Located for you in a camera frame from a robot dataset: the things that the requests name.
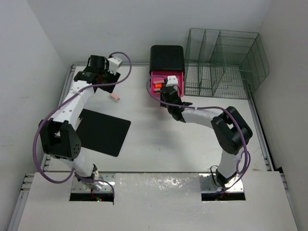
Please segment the pink top drawer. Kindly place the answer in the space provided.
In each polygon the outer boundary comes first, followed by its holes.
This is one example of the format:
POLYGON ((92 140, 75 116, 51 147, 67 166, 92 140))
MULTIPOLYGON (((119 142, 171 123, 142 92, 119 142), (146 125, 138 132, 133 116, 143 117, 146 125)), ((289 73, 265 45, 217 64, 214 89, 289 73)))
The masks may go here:
POLYGON ((176 76, 178 78, 179 84, 177 85, 178 88, 178 94, 180 97, 183 96, 183 81, 184 81, 184 72, 180 70, 155 70, 151 72, 151 83, 150 83, 150 89, 151 93, 154 96, 159 96, 160 92, 154 92, 154 85, 156 83, 165 83, 164 79, 168 76, 176 76))

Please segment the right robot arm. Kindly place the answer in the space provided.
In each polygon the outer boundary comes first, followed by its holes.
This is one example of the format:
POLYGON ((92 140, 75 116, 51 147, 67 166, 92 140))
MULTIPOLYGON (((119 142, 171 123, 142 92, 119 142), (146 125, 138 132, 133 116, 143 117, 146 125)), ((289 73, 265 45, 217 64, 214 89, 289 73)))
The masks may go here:
POLYGON ((229 106, 217 114, 213 110, 191 109, 191 103, 183 102, 174 87, 162 87, 161 106, 167 108, 172 117, 183 123, 195 123, 213 129, 218 143, 222 148, 220 164, 213 178, 221 188, 233 179, 236 174, 241 176, 250 165, 251 156, 247 150, 253 133, 251 128, 236 108, 229 106))

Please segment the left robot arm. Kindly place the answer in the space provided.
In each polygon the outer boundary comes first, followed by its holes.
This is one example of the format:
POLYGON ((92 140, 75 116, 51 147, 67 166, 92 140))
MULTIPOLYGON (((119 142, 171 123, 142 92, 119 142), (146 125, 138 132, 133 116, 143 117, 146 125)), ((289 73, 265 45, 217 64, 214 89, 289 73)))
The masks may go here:
POLYGON ((97 167, 81 153, 81 140, 76 129, 86 102, 100 88, 112 92, 120 77, 122 59, 92 55, 83 71, 77 72, 64 105, 56 110, 42 126, 40 139, 44 153, 65 163, 78 175, 78 180, 92 185, 98 179, 97 167))

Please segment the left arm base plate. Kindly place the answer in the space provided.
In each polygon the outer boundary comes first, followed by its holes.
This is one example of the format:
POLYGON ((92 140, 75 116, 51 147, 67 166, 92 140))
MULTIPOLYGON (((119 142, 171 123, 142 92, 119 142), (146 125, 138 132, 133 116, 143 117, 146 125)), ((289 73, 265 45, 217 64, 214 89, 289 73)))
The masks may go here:
POLYGON ((94 193, 112 193, 112 188, 115 186, 116 175, 113 173, 100 173, 98 176, 98 182, 86 182, 79 180, 77 177, 73 178, 71 193, 90 193, 93 190, 94 193))

